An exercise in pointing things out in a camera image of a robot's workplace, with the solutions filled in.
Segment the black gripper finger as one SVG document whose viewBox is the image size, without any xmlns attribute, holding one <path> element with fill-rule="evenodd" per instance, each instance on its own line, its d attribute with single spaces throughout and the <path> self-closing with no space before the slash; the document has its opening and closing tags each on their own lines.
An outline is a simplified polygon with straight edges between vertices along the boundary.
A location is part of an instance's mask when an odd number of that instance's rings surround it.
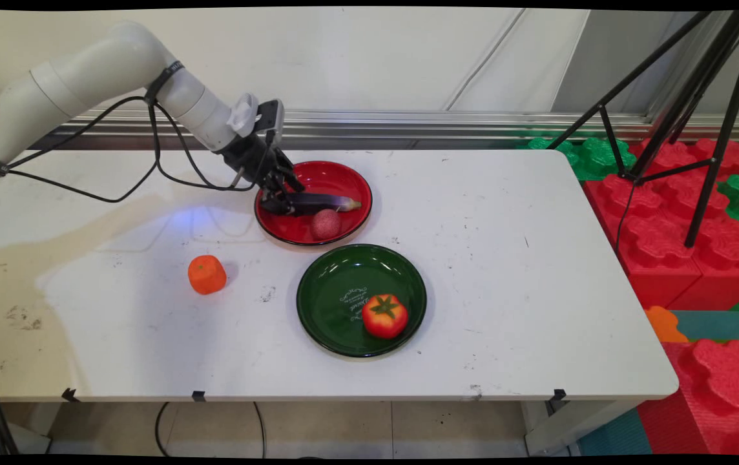
<svg viewBox="0 0 739 465">
<path fill-rule="evenodd" d="M 275 215 L 289 215 L 295 211 L 291 200 L 287 197 L 285 180 L 264 180 L 261 192 L 261 209 Z"/>
<path fill-rule="evenodd" d="M 301 181 L 298 179 L 298 176 L 295 174 L 295 168 L 293 168 L 292 165 L 289 167 L 283 167 L 283 165 L 279 165 L 279 171 L 281 174 L 283 174 L 284 182 L 287 183 L 287 185 L 292 189 L 295 193 L 302 193 L 305 191 L 305 186 L 301 183 Z"/>
</svg>

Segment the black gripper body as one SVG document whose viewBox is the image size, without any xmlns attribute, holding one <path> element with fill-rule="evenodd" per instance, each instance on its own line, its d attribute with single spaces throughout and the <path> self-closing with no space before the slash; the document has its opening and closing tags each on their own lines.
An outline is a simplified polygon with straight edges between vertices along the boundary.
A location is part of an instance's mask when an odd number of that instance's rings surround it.
<svg viewBox="0 0 739 465">
<path fill-rule="evenodd" d="M 281 188 L 289 182 L 289 159 L 272 144 L 271 138 L 236 136 L 217 152 L 234 171 L 230 188 Z"/>
</svg>

